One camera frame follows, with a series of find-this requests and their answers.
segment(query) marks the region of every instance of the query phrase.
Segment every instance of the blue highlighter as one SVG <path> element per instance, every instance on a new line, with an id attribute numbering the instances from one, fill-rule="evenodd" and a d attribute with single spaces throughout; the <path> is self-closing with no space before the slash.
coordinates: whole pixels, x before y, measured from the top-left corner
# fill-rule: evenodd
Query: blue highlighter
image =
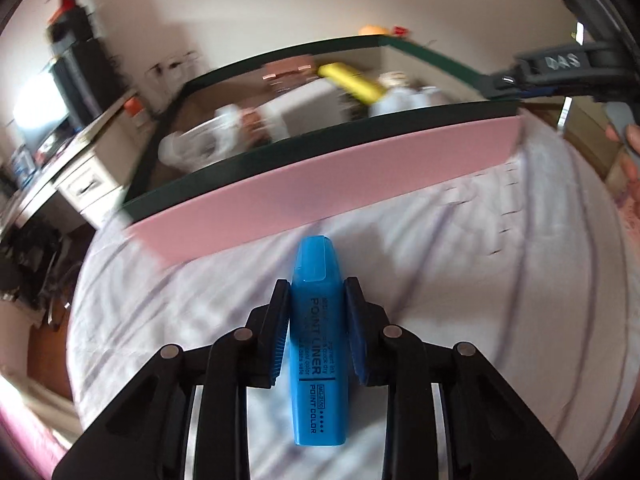
<path id="1" fill-rule="evenodd" d="M 348 340 L 344 285 L 329 238 L 298 248 L 291 283 L 289 370 L 299 446 L 340 446 L 347 438 Z"/>

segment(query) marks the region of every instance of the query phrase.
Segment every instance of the white fabric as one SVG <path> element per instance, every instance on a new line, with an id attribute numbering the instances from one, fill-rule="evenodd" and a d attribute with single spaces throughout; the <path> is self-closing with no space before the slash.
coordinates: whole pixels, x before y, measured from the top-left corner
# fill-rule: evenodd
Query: white fabric
<path id="1" fill-rule="evenodd" d="M 68 369 L 84 426 L 164 344 L 213 343 L 288 278 L 301 238 L 331 238 L 344 276 L 424 341 L 475 343 L 584 476 L 626 410 L 640 364 L 638 272 L 591 168 L 524 117 L 507 163 L 169 270 L 114 218 L 82 268 Z M 286 362 L 248 398 L 252 478 L 378 478 L 386 393 L 359 388 L 347 444 L 292 441 Z"/>

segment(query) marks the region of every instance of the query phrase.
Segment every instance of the wooden floor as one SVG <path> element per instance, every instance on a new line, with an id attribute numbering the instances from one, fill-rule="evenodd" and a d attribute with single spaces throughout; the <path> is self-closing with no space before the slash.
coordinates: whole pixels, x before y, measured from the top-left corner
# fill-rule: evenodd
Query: wooden floor
<path id="1" fill-rule="evenodd" d="M 70 235 L 72 245 L 69 249 L 69 260 L 84 259 L 89 243 L 94 236 L 94 229 L 88 224 L 79 227 Z M 56 305 L 59 313 L 63 311 L 62 302 Z M 29 336 L 29 353 L 27 375 L 38 381 L 52 392 L 72 399 L 69 376 L 66 372 L 66 330 L 69 312 L 64 316 L 60 329 L 55 332 L 43 324 L 40 328 L 31 328 Z"/>

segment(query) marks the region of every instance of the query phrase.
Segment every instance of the silver screw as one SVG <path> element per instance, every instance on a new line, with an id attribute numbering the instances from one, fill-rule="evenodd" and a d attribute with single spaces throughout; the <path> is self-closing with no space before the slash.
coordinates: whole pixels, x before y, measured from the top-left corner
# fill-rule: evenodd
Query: silver screw
<path id="1" fill-rule="evenodd" d="M 180 349 L 176 345 L 164 345 L 160 349 L 160 357 L 162 359 L 173 359 L 180 353 Z"/>
<path id="2" fill-rule="evenodd" d="M 236 341 L 246 341 L 247 339 L 251 339 L 254 336 L 254 333 L 251 332 L 250 328 L 242 327 L 234 332 L 234 337 Z"/>
<path id="3" fill-rule="evenodd" d="M 463 355 L 465 357 L 471 357 L 476 353 L 476 347 L 471 343 L 467 343 L 466 341 L 458 343 L 458 346 L 456 346 L 456 350 L 458 350 L 458 353 L 460 355 Z"/>
<path id="4" fill-rule="evenodd" d="M 384 327 L 382 333 L 387 337 L 395 339 L 402 335 L 402 329 L 398 325 L 387 325 Z"/>

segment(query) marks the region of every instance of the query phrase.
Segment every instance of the open box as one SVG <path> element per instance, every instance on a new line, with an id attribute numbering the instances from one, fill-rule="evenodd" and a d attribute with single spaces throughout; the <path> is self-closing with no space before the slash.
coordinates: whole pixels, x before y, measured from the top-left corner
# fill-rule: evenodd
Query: open box
<path id="1" fill-rule="evenodd" d="M 372 77 L 399 70 L 459 103 L 338 124 L 189 174 L 158 161 L 164 136 L 251 98 L 265 85 L 265 63 L 301 55 Z M 517 103 L 484 101 L 480 77 L 388 36 L 302 44 L 213 70 L 187 83 L 162 115 L 122 205 L 129 229 L 176 264 L 499 164 L 518 136 Z"/>

